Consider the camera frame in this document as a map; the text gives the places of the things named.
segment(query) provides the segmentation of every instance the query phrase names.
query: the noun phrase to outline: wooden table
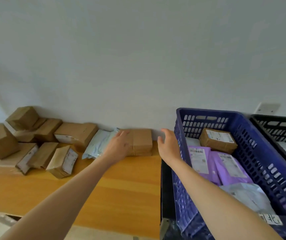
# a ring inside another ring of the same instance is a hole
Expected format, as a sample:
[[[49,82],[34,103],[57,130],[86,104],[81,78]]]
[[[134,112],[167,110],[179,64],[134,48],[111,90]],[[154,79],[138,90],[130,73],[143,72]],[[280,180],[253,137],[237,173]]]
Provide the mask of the wooden table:
[[[26,176],[0,175],[0,212],[26,214],[93,161],[81,155],[72,176],[63,179],[39,169]],[[153,141],[152,156],[126,157],[103,175],[74,224],[158,239],[160,196],[161,157]]]

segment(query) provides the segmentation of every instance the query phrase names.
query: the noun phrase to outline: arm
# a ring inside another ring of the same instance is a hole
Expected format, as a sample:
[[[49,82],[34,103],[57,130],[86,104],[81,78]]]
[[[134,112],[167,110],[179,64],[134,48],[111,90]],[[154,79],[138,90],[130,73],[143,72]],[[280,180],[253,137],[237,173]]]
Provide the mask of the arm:
[[[187,165],[181,159],[174,133],[168,129],[162,131],[165,143],[158,138],[160,155],[180,178],[216,240],[282,239],[257,213]]]
[[[119,132],[102,156],[28,212],[0,240],[64,239],[97,182],[110,166],[126,156],[127,133]]]

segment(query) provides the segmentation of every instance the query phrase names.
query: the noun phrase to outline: white paper label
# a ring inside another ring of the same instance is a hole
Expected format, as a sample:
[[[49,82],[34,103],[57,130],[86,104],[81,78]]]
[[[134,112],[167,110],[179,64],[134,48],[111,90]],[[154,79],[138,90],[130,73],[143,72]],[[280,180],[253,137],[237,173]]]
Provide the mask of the white paper label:
[[[228,142],[228,143],[234,143],[233,138],[230,136],[229,133],[223,133],[223,132],[216,132],[212,130],[206,130],[207,135],[209,139],[222,141],[222,142]]]
[[[283,223],[278,215],[270,215],[270,214],[259,214],[259,216],[267,222],[269,225],[278,225],[282,226]]]
[[[189,148],[192,168],[198,173],[209,174],[207,159],[204,149]]]
[[[62,169],[68,174],[72,173],[72,169],[73,169],[75,161],[77,160],[77,156],[78,156],[77,153],[73,151],[71,148],[66,154],[63,165],[62,165]]]
[[[30,161],[31,157],[37,152],[38,146],[35,145],[28,154],[25,155],[25,157],[17,164],[17,167],[26,174],[30,167],[27,165],[28,161]]]
[[[61,143],[72,143],[72,136],[66,136],[66,135],[54,135],[54,136]]]
[[[232,157],[231,155],[226,155],[221,153],[218,153],[218,155],[223,161],[224,166],[227,169],[230,176],[238,178],[246,178],[245,174],[241,171],[241,169],[237,165],[234,157]]]

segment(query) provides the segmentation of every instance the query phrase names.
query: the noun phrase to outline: white wall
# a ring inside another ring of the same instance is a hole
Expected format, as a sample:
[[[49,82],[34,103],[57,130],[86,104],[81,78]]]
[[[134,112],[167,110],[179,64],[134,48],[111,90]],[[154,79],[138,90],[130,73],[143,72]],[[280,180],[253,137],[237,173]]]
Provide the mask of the white wall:
[[[286,116],[286,0],[0,0],[0,121],[173,128],[261,101]]]

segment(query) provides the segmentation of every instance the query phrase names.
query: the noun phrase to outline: purple plastic mailer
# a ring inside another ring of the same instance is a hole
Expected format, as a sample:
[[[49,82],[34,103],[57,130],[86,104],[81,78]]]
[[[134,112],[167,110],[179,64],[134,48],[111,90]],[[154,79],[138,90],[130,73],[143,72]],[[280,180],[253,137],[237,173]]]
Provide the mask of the purple plastic mailer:
[[[204,146],[189,146],[188,147],[192,168],[198,172],[202,177],[216,184],[222,185],[217,174],[215,162],[210,158],[210,147]]]
[[[252,179],[232,155],[211,151],[210,158],[215,162],[218,176],[223,185],[236,183],[253,184]]]

